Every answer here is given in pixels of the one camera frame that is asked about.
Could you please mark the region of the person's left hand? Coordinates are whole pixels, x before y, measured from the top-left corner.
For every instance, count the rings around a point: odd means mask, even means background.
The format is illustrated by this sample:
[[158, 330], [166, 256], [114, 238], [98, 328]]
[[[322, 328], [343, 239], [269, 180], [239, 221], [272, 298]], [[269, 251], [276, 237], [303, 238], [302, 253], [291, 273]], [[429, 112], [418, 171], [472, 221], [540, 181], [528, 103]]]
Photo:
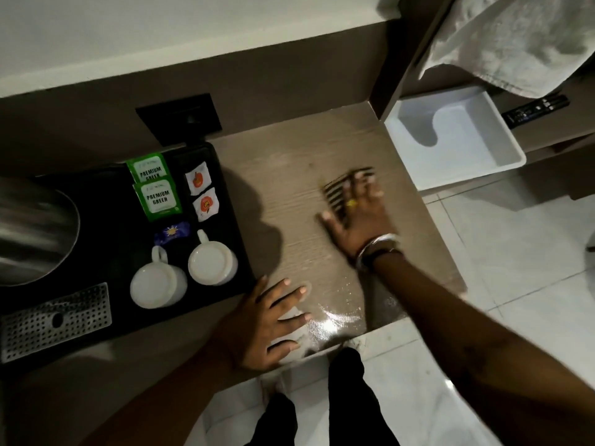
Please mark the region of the person's left hand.
[[243, 297], [219, 322], [204, 346], [210, 366], [233, 372], [237, 368], [268, 370], [278, 365], [267, 363], [268, 347], [280, 341], [296, 341], [289, 336], [306, 326], [312, 317], [310, 313], [272, 317], [272, 304], [292, 292], [289, 292], [290, 283], [284, 278], [267, 287], [262, 306], [249, 306], [250, 293]]

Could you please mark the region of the person's right hand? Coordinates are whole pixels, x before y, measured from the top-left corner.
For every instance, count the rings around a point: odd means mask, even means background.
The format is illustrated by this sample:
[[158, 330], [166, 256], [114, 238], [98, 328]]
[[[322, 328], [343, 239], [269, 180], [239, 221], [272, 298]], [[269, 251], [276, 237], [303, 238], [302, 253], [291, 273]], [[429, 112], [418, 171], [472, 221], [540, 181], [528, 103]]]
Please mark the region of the person's right hand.
[[343, 191], [345, 238], [330, 239], [355, 267], [356, 256], [368, 241], [386, 233], [398, 233], [384, 206], [384, 192], [375, 175], [364, 177], [362, 173], [356, 173], [344, 183]]

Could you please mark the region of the dark toothed comb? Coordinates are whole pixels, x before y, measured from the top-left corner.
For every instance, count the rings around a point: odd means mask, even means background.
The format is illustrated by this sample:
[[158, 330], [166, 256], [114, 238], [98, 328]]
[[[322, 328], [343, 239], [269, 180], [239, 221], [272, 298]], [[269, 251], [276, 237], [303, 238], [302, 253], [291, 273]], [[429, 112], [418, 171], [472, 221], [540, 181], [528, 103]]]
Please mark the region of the dark toothed comb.
[[370, 177], [376, 174], [375, 169], [371, 166], [354, 169], [347, 171], [345, 174], [327, 183], [322, 188], [323, 195], [330, 210], [340, 222], [344, 222], [346, 219], [343, 185], [346, 181], [350, 181], [352, 176], [356, 173], [362, 173], [364, 177]]

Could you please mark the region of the person's left forearm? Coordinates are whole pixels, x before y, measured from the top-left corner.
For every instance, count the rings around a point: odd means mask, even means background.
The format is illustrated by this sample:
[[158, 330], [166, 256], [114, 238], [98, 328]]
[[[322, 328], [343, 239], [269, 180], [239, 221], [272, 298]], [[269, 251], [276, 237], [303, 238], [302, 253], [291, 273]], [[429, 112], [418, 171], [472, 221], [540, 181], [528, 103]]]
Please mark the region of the person's left forearm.
[[234, 371], [230, 352], [207, 343], [133, 398], [80, 446], [184, 446], [196, 421]]

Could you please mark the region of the white ceramic cup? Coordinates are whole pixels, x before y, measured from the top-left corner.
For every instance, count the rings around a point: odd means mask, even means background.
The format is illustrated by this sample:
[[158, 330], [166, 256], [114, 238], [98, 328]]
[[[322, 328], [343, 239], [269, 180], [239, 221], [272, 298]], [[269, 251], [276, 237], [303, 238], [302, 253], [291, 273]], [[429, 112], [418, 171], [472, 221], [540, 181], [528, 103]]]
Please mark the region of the white ceramic cup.
[[199, 244], [188, 258], [190, 277], [201, 285], [220, 286], [236, 275], [239, 261], [234, 252], [220, 241], [210, 240], [204, 230], [198, 230]]
[[141, 267], [131, 280], [130, 296], [144, 309], [169, 307], [183, 298], [187, 286], [185, 272], [168, 263], [163, 247], [153, 246], [151, 262]]

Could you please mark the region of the person's black trousers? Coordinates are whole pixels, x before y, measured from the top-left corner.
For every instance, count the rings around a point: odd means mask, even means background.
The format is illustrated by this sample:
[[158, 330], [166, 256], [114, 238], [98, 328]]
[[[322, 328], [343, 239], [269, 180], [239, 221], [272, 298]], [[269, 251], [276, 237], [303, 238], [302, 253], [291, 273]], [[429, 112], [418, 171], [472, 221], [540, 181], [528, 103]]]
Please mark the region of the person's black trousers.
[[[328, 371], [330, 446], [400, 446], [384, 420], [371, 387], [364, 380], [360, 352], [343, 347]], [[294, 446], [298, 431], [296, 408], [281, 390], [269, 391], [268, 403], [245, 446]]]

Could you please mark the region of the white sachet with orange print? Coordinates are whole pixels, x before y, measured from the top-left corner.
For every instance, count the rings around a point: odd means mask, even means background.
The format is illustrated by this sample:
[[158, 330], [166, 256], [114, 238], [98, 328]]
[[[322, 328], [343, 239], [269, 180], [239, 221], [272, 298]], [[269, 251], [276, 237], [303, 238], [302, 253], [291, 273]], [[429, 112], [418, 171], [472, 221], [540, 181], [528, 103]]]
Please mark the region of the white sachet with orange print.
[[206, 162], [198, 164], [184, 176], [191, 196], [201, 195], [212, 185], [212, 178]]
[[209, 188], [203, 194], [198, 196], [192, 206], [195, 210], [197, 221], [202, 223], [219, 213], [220, 203], [217, 197], [216, 189]]

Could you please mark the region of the blue sachet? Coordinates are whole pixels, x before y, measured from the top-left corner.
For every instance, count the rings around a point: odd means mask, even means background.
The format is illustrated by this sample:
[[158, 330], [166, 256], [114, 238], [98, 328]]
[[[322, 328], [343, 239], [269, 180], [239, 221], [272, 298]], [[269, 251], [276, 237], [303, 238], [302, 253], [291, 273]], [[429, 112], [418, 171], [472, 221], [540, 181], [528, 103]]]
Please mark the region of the blue sachet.
[[182, 221], [161, 228], [153, 235], [153, 245], [163, 247], [175, 239], [187, 238], [192, 232], [189, 222]]

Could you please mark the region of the green tea bag packet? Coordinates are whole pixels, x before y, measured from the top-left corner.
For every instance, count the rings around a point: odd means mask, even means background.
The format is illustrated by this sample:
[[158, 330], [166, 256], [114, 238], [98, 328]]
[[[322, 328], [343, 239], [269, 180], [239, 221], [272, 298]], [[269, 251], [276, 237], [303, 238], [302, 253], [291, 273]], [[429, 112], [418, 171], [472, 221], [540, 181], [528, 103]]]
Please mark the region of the green tea bag packet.
[[125, 161], [135, 184], [168, 177], [171, 172], [161, 153], [151, 153]]
[[137, 182], [133, 189], [149, 222], [183, 213], [175, 182], [170, 176]]

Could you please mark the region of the black serving tray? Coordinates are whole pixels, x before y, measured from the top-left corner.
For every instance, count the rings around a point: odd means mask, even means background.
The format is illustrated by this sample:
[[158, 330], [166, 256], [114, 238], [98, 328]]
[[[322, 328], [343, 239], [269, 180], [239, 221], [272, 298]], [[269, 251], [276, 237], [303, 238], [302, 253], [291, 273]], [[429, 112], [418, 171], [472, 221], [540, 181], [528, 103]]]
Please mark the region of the black serving tray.
[[[149, 222], [133, 189], [125, 164], [77, 173], [37, 177], [34, 182], [56, 189], [75, 202], [80, 214], [80, 235], [71, 254], [48, 276], [21, 286], [0, 288], [0, 316], [35, 307], [106, 282], [112, 314], [111, 326], [56, 345], [11, 363], [0, 363], [0, 374], [20, 374], [48, 364], [84, 347], [113, 339], [211, 304], [248, 292], [255, 277], [228, 194], [224, 172], [210, 143], [174, 149], [163, 154], [174, 179], [183, 213]], [[197, 221], [184, 174], [206, 162], [219, 199], [219, 213]], [[239, 261], [233, 279], [220, 286], [205, 286], [189, 275], [182, 300], [164, 308], [138, 307], [130, 296], [133, 275], [151, 260], [153, 235], [161, 228], [187, 221], [192, 232], [164, 246], [169, 262], [188, 273], [187, 262], [198, 246], [198, 230], [228, 246]]]

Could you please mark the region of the white plastic tray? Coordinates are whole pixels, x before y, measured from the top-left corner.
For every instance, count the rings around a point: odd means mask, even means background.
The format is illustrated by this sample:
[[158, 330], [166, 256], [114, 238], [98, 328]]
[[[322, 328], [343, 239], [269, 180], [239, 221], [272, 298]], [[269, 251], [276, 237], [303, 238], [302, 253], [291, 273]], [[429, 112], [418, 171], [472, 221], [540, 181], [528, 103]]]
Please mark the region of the white plastic tray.
[[402, 98], [384, 124], [420, 192], [527, 163], [525, 152], [481, 86]]

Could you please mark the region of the perforated metal drip plate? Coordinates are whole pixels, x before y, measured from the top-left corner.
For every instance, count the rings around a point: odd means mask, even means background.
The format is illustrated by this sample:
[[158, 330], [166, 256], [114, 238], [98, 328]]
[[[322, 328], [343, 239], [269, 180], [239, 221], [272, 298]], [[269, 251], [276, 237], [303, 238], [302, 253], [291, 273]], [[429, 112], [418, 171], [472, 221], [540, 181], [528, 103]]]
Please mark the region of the perforated metal drip plate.
[[111, 326], [106, 282], [0, 316], [0, 363], [7, 364]]

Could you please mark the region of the stainless steel kettle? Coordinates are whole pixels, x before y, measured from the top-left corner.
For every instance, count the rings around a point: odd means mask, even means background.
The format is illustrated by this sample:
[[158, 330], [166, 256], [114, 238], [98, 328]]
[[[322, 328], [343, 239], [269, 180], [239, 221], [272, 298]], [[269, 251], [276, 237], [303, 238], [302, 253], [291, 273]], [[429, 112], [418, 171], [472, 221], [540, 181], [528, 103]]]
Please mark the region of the stainless steel kettle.
[[79, 232], [69, 196], [30, 179], [0, 177], [0, 286], [48, 276], [70, 255]]

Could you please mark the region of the brown wooden shelf unit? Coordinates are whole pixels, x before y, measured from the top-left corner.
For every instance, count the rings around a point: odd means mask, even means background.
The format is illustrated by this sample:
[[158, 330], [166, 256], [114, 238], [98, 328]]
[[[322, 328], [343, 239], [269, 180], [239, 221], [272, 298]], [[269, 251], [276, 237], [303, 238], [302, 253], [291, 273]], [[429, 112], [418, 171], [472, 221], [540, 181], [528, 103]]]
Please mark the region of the brown wooden shelf unit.
[[[400, 14], [400, 18], [389, 22], [388, 55], [369, 98], [383, 124], [395, 103], [402, 98], [468, 85], [484, 88], [500, 114], [537, 99], [517, 96], [451, 65], [431, 68], [418, 79], [417, 66], [454, 1], [381, 0], [378, 4], [378, 11], [383, 15], [387, 16], [393, 9]], [[555, 92], [566, 95], [570, 105], [511, 129], [526, 156], [541, 150], [557, 153], [575, 144], [595, 142], [595, 53], [548, 94]]]

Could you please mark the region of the black wall socket plate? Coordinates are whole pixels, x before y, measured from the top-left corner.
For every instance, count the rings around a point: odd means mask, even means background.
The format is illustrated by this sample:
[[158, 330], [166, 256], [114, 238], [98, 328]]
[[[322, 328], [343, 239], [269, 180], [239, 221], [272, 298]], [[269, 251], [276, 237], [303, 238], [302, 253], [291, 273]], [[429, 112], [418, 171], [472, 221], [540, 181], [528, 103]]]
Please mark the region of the black wall socket plate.
[[162, 147], [203, 142], [223, 130], [209, 93], [137, 107], [135, 112]]

